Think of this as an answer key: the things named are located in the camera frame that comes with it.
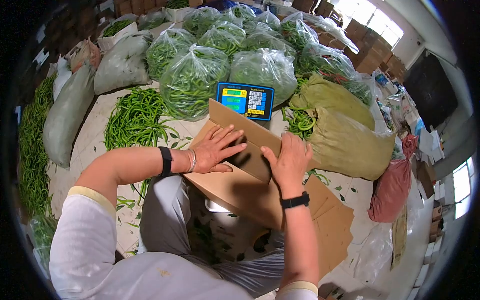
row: cardboard box flap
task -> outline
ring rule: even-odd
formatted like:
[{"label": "cardboard box flap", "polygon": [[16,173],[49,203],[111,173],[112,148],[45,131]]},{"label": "cardboard box flap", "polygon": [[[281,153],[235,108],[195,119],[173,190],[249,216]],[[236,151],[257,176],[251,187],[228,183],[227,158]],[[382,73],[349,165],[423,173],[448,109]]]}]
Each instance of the cardboard box flap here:
[{"label": "cardboard box flap", "polygon": [[184,176],[215,203],[239,216],[247,216],[267,228],[280,230],[283,210],[280,192],[271,181],[264,184],[257,178],[226,162],[233,172],[207,174],[188,173]]},{"label": "cardboard box flap", "polygon": [[228,161],[264,183],[268,183],[272,178],[272,171],[270,164],[263,157],[260,147],[267,146],[278,156],[280,154],[280,138],[213,99],[209,100],[209,110],[210,121],[213,123],[222,128],[233,124],[237,130],[243,129],[244,140],[237,141],[236,144],[246,142],[247,148],[230,157]]}]

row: person's right hand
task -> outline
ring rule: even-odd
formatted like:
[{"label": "person's right hand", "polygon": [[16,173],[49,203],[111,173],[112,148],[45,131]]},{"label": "person's right hand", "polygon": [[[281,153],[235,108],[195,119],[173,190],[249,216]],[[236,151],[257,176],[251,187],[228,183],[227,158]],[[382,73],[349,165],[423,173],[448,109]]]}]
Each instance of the person's right hand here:
[{"label": "person's right hand", "polygon": [[305,144],[300,137],[285,132],[282,134],[282,148],[277,158],[273,151],[265,146],[260,147],[265,158],[270,162],[273,177],[282,192],[282,199],[299,197],[305,190],[303,187],[303,175],[308,162],[312,158],[312,145]]}]

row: plastic crate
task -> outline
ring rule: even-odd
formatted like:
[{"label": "plastic crate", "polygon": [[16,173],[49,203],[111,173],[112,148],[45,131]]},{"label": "plastic crate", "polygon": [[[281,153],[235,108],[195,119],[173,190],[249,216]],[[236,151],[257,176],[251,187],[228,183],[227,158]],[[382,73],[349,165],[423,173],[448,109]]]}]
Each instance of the plastic crate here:
[{"label": "plastic crate", "polygon": [[123,37],[130,36],[136,32],[138,32],[137,22],[133,22],[127,27],[118,31],[114,36],[99,37],[96,41],[100,47],[100,50],[107,51],[110,50]]}]

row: white bag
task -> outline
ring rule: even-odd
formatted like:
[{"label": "white bag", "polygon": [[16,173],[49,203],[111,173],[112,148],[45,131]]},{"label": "white bag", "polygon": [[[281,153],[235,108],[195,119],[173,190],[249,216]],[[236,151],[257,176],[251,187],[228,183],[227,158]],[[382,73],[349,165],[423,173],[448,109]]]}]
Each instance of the white bag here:
[{"label": "white bag", "polygon": [[57,61],[57,78],[53,82],[53,102],[57,100],[61,88],[71,75],[72,71],[68,69],[68,61],[60,55]]}]

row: red woven sack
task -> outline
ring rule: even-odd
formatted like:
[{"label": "red woven sack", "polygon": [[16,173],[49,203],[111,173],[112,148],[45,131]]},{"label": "red woven sack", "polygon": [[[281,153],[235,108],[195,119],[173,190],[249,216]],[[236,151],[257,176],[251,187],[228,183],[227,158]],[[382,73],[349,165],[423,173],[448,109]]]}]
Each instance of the red woven sack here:
[{"label": "red woven sack", "polygon": [[391,160],[379,178],[370,201],[370,209],[367,211],[372,221],[391,223],[402,211],[412,184],[410,157],[417,149],[417,140],[417,136],[407,135],[402,140],[403,154],[406,159]]}]

